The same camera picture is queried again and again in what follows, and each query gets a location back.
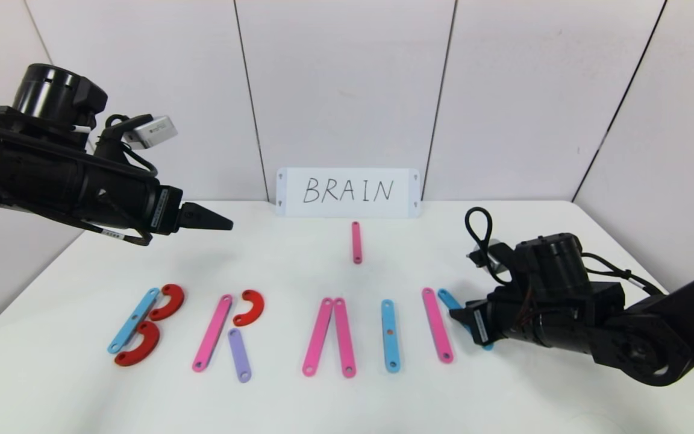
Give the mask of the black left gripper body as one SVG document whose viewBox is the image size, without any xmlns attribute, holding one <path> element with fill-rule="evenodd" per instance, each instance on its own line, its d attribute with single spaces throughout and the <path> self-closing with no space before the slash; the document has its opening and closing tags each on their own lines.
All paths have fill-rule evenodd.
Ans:
<svg viewBox="0 0 694 434">
<path fill-rule="evenodd" d="M 79 227 L 105 236 L 133 230 L 140 236 L 171 234 L 182 190 L 162 185 L 151 171 L 131 164 L 79 163 Z"/>
</svg>

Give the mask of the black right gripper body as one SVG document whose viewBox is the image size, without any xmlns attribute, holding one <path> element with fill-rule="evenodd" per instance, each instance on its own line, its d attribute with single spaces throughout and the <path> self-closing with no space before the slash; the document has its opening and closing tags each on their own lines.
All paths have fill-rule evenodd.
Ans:
<svg viewBox="0 0 694 434">
<path fill-rule="evenodd" d="M 539 343 L 531 318 L 538 308 L 534 294 L 526 298 L 520 292 L 493 292 L 485 299 L 466 303 L 466 307 L 472 311 L 474 341 L 481 346 L 504 339 Z"/>
</svg>

